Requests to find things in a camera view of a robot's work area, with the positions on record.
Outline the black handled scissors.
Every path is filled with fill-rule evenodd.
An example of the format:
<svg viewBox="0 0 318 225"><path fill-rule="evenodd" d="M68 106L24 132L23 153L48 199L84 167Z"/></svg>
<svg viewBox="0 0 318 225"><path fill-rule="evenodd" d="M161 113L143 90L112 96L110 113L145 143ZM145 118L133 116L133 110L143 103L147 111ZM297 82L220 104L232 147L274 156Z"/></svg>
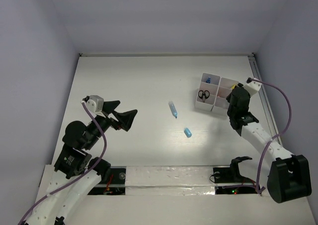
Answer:
<svg viewBox="0 0 318 225"><path fill-rule="evenodd" d="M198 97L204 103L206 101L206 99L208 99L210 97L210 92L208 90L199 90Z"/></svg>

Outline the blue marker tip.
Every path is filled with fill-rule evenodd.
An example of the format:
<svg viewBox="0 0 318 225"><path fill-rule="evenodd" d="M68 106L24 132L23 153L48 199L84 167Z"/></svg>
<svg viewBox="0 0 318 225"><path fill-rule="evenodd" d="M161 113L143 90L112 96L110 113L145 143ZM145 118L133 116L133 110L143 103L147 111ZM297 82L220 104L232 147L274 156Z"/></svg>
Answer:
<svg viewBox="0 0 318 225"><path fill-rule="evenodd" d="M177 119L178 113L177 113L177 110L176 110L176 107L175 107L174 103L173 103L172 101L170 101L170 102L168 103L168 105L169 105L169 107L170 107L170 110L171 110L172 115L174 116L175 119Z"/></svg>

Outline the short blue eraser cap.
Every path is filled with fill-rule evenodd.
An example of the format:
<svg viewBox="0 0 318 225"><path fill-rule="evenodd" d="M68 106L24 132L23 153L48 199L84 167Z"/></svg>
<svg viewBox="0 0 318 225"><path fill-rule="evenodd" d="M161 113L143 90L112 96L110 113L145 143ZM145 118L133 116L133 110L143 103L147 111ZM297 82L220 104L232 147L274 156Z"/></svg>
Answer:
<svg viewBox="0 0 318 225"><path fill-rule="evenodd" d="M185 135L186 135L188 138L192 137L192 133L191 133L191 131L190 131L188 128L185 128L185 129L184 129L184 133L185 133Z"/></svg>

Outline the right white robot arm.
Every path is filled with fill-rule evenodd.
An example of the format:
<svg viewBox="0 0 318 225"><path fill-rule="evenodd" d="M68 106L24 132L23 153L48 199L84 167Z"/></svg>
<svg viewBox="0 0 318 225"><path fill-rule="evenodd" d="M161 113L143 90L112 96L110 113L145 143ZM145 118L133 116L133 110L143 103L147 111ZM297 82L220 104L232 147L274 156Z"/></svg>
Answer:
<svg viewBox="0 0 318 225"><path fill-rule="evenodd" d="M249 111L251 94L259 89L257 82L250 85L239 83L226 97L231 127L260 153L256 192L261 194L267 190L276 203L310 196L312 186L308 160L283 148L276 141L277 136L270 136Z"/></svg>

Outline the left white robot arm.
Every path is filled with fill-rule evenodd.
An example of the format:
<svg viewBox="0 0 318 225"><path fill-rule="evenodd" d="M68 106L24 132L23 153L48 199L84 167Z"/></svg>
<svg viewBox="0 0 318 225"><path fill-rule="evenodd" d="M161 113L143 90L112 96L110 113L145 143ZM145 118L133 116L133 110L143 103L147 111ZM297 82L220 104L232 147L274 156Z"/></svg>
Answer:
<svg viewBox="0 0 318 225"><path fill-rule="evenodd" d="M138 111L116 112L119 100L104 101L97 95L82 99L92 121L72 121L66 126L62 150L46 194L21 218L21 225L66 225L80 203L98 184L112 179L111 164L103 160L109 128L129 131Z"/></svg>

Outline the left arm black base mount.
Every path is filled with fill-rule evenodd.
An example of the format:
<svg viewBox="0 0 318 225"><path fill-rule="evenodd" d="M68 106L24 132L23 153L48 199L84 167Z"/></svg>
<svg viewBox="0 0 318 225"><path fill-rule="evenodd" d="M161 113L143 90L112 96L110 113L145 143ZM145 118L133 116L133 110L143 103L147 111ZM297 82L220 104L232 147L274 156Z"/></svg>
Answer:
<svg viewBox="0 0 318 225"><path fill-rule="evenodd" d="M107 180L100 182L88 195L125 195L126 167L111 167Z"/></svg>

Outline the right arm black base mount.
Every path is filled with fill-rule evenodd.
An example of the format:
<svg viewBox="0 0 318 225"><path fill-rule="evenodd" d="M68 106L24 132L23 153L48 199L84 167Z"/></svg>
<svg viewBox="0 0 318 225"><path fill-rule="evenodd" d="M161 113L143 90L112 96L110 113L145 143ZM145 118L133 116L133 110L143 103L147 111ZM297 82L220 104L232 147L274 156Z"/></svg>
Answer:
<svg viewBox="0 0 318 225"><path fill-rule="evenodd" d="M252 158L241 156L232 159L229 165L212 166L209 180L214 184L216 195L257 194L256 182L240 174L239 163L246 160Z"/></svg>

